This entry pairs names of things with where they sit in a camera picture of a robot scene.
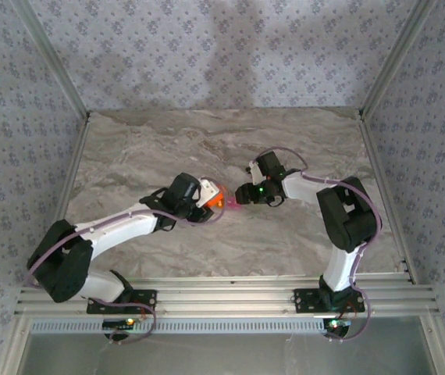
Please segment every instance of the glass panel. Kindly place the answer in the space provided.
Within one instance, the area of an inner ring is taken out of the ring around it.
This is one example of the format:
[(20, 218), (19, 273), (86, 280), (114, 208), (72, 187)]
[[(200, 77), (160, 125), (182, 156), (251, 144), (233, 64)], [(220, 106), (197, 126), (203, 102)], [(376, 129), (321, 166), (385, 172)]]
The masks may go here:
[(101, 334), (33, 334), (20, 375), (414, 375), (435, 373), (419, 319), (373, 319), (354, 341), (283, 334), (158, 334), (109, 345)]

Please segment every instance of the floral pattern wall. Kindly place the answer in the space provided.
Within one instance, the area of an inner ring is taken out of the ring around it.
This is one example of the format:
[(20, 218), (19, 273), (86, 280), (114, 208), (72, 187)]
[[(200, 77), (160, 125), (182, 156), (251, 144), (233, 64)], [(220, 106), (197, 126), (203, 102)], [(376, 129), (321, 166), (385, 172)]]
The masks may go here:
[(445, 0), (370, 121), (422, 283), (445, 321)]
[(415, 4), (31, 2), (91, 110), (361, 107)]
[(0, 0), (0, 348), (82, 124), (11, 3)]

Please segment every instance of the marble surface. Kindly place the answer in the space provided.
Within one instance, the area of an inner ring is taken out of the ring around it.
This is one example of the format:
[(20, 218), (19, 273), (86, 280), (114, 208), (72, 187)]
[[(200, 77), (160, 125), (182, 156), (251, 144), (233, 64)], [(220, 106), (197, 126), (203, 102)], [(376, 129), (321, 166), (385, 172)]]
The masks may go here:
[[(92, 113), (67, 219), (81, 223), (121, 211), (169, 186), (180, 172), (215, 178), (234, 191), (244, 168), (273, 145), (301, 153), (314, 176), (359, 177), (384, 228), (365, 253), (362, 272), (393, 272), (400, 263), (382, 199), (352, 109), (245, 109)], [(287, 168), (301, 167), (277, 152)], [(331, 242), (319, 207), (288, 200), (277, 209), (249, 205), (213, 226), (179, 225), (108, 250), (93, 267), (124, 276), (305, 274), (326, 268)]]

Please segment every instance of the patterned wallpaper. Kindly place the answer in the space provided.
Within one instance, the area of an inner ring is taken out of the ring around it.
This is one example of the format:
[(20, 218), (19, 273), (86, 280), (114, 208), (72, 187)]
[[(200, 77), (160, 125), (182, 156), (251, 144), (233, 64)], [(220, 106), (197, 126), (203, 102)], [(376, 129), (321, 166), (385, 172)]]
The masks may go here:
[(445, 0), (427, 19), (370, 124), (418, 268), (445, 321)]
[(11, 3), (0, 0), (0, 346), (81, 124)]
[(415, 1), (30, 0), (87, 107), (361, 107)]

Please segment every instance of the robotic arm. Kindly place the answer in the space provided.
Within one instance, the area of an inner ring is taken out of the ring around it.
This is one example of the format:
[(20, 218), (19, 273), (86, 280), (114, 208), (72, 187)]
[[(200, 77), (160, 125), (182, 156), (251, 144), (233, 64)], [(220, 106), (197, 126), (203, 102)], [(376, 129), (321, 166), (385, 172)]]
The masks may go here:
[[(375, 213), (353, 191), (339, 185), (324, 188), (322, 183), (306, 180), (300, 170), (285, 170), (274, 152), (259, 156), (247, 171), (252, 183), (237, 189), (237, 203), (266, 204), (277, 207), (285, 199), (319, 203), (333, 251), (325, 272), (319, 279), (319, 297), (326, 311), (344, 308), (353, 295), (350, 275), (356, 255), (377, 231)], [(348, 177), (342, 185), (366, 194), (361, 181)]]
[[(77, 225), (57, 221), (28, 260), (27, 268), (55, 302), (67, 301), (76, 295), (105, 302), (129, 302), (130, 285), (125, 279), (115, 271), (89, 270), (92, 260), (131, 238), (158, 230), (170, 231), (176, 226), (176, 219), (204, 223), (213, 214), (206, 203), (218, 193), (219, 189), (211, 181), (181, 173), (170, 187), (155, 191), (117, 214)], [(59, 241), (72, 235), (74, 238), (32, 270)]]

